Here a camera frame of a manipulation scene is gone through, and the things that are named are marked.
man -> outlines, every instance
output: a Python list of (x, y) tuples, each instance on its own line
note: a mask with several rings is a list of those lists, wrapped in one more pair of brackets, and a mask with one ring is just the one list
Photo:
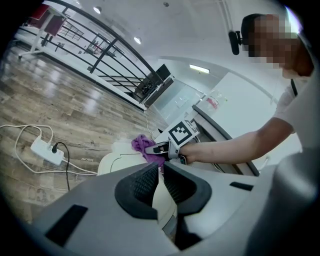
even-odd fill
[(179, 153), (187, 162), (240, 164), (262, 157), (291, 133), (292, 115), (287, 107), (304, 88), (315, 67), (302, 38), (285, 32), (274, 15), (251, 14), (242, 20), (242, 44), (249, 56), (264, 57), (268, 63), (278, 64), (282, 75), (291, 79), (280, 97), (274, 116), (259, 130), (221, 142), (187, 144)]

wooden floor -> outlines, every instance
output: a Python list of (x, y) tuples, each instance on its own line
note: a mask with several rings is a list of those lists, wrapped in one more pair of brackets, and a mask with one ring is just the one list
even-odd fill
[[(44, 56), (28, 55), (18, 60), (18, 53), (23, 51), (15, 46), (3, 60), (0, 126), (49, 125), (54, 132), (53, 143), (64, 142), (68, 146), (70, 162), (95, 172), (114, 142), (132, 140), (139, 134), (150, 135), (142, 111)], [(165, 121), (152, 107), (146, 115), (151, 131), (166, 128)], [(42, 139), (48, 141), (50, 130), (42, 130)], [(36, 174), (19, 162), (14, 145), (20, 131), (14, 127), (0, 129), (0, 186), (16, 215), (31, 222), (68, 188), (65, 173)], [(66, 163), (53, 165), (30, 150), (38, 135), (33, 127), (23, 132), (17, 144), (19, 156), (37, 172), (64, 171)], [(59, 149), (66, 157), (64, 147)], [(70, 189), (90, 178), (69, 174)]]

power strip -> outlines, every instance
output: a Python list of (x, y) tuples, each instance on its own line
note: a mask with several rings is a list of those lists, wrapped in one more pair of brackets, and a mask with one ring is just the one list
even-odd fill
[(52, 153), (52, 146), (48, 147), (48, 143), (42, 140), (40, 137), (37, 137), (31, 145), (31, 150), (33, 153), (37, 154), (39, 157), (44, 160), (49, 161), (50, 163), (59, 166), (64, 158), (64, 152), (56, 149), (56, 153)]

man's arm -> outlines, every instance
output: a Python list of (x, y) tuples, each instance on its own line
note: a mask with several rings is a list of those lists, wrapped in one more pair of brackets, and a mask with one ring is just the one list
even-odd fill
[(273, 117), (259, 130), (226, 141), (187, 144), (179, 154), (186, 156), (188, 163), (241, 164), (262, 157), (292, 132), (289, 123)]

white wall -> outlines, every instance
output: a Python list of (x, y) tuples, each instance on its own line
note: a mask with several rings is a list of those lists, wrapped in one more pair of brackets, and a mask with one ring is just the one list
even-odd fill
[[(232, 138), (258, 130), (276, 110), (276, 104), (270, 105), (269, 97), (232, 73), (228, 73), (214, 90), (219, 90), (227, 98), (227, 102), (224, 102), (221, 108), (211, 115), (211, 118)], [(205, 98), (198, 106), (205, 110), (207, 104)], [(275, 149), (253, 163), (259, 168), (266, 156), (269, 156), (270, 160), (267, 164), (277, 164), (285, 156), (299, 152), (301, 148), (298, 136), (292, 134)]]
[(226, 71), (224, 73), (220, 73), (219, 76), (216, 76), (214, 75), (217, 72), (216, 67), (213, 67), (213, 65), (211, 67), (207, 67), (198, 64), (200, 67), (210, 69), (210, 74), (201, 73), (190, 68), (189, 64), (197, 65), (195, 62), (195, 60), (179, 61), (175, 59), (160, 58), (150, 64), (154, 70), (157, 70), (160, 66), (165, 64), (172, 76), (205, 94), (209, 93), (228, 72)]
[(274, 93), (277, 84), (276, 99), (279, 99), (285, 87), (290, 84), (288, 79), (279, 79), (282, 75), (280, 69), (274, 69), (272, 65), (255, 63), (245, 54), (233, 55), (230, 45), (216, 38), (198, 41), (185, 39), (183, 42), (171, 44), (166, 44), (164, 41), (163, 44), (146, 52), (145, 58), (152, 59), (155, 55), (158, 58), (161, 56), (188, 58), (222, 66), (247, 77), (270, 94)]
[(171, 124), (188, 108), (197, 103), (203, 93), (195, 90), (187, 84), (174, 79), (172, 85), (154, 102), (155, 108), (159, 111), (167, 124)]

